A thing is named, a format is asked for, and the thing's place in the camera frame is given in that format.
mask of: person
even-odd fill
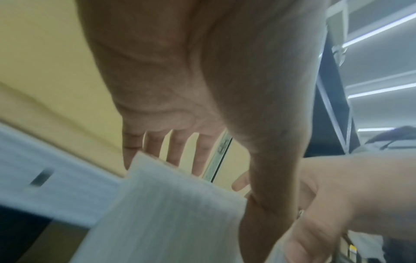
[[[305,211],[287,241],[288,262],[325,262],[347,229],[416,240],[416,152],[305,158],[300,167]],[[244,173],[233,189],[248,183]]]
[[[139,150],[159,156],[169,131],[174,165],[189,136],[200,134],[195,175],[225,127],[250,152],[253,193],[239,233],[246,263],[263,262],[297,215],[328,2],[77,1],[123,119],[126,168]]]

